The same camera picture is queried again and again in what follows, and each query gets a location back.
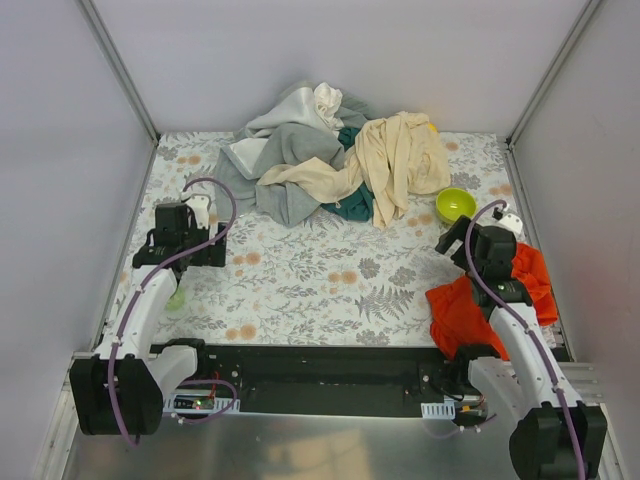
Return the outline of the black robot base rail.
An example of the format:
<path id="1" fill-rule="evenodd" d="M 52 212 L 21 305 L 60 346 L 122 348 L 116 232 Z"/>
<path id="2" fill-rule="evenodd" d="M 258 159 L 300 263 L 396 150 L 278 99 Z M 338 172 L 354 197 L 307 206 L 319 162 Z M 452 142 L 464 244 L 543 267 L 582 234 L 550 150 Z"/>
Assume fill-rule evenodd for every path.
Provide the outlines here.
<path id="1" fill-rule="evenodd" d="M 470 400 L 480 392 L 434 347 L 231 346 L 179 338 L 201 361 L 187 391 L 218 380 L 219 398 L 241 413 L 414 418 L 426 403 Z"/>

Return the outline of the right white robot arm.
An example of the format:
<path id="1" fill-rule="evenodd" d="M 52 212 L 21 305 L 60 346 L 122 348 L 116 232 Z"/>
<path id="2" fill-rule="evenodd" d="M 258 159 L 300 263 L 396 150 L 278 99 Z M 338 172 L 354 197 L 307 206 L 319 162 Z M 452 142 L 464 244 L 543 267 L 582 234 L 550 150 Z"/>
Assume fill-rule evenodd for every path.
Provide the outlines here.
<path id="1" fill-rule="evenodd" d="M 513 232 L 480 226 L 461 216 L 444 233 L 437 252 L 449 252 L 471 280 L 472 299 L 508 354 L 489 345 L 463 348 L 456 360 L 463 382 L 488 401 L 510 429 L 509 455 L 521 479 L 594 479 L 607 434 L 607 419 L 571 385 L 542 338 L 533 301 L 513 274 Z"/>

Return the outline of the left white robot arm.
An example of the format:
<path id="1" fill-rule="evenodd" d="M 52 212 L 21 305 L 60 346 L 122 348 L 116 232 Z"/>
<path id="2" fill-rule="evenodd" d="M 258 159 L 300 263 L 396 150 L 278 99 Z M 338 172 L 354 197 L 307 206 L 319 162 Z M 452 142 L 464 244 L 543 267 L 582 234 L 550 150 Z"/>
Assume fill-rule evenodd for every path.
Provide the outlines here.
<path id="1" fill-rule="evenodd" d="M 156 206 L 154 227 L 132 260 L 132 285 L 116 331 L 69 371 L 84 434 L 134 439 L 154 433 L 169 395 L 199 371 L 201 340 L 171 340 L 156 357 L 150 353 L 160 316 L 187 269 L 226 262 L 228 227 L 211 226 L 210 203 L 207 195 L 185 194 Z"/>

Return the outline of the orange red cloth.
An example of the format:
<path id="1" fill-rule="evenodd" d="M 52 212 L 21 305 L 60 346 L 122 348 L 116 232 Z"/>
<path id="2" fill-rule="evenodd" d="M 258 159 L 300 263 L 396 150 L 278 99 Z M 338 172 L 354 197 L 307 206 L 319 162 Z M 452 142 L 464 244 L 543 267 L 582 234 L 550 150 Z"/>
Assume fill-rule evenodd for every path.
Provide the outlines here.
<path id="1" fill-rule="evenodd" d="M 542 327 L 558 320 L 551 280 L 543 254 L 524 243 L 517 246 L 512 276 L 526 287 L 533 300 L 537 320 Z M 430 333 L 438 349 L 452 361 L 459 348 L 489 345 L 508 360 L 503 343 L 474 303 L 471 280 L 465 276 L 425 293 L 432 311 Z"/>

